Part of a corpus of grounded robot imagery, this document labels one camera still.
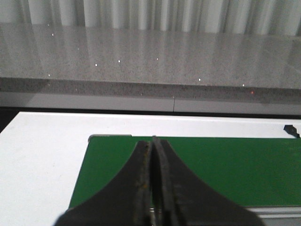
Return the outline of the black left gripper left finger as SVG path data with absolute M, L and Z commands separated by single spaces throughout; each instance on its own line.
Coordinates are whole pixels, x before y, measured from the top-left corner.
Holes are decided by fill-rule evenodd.
M 151 225 L 150 161 L 149 142 L 137 142 L 118 174 L 87 201 L 66 211 L 55 225 Z

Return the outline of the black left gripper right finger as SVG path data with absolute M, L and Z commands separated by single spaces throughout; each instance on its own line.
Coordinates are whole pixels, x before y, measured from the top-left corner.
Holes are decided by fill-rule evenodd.
M 253 212 L 203 182 L 167 140 L 152 138 L 152 192 L 163 226 L 262 226 Z

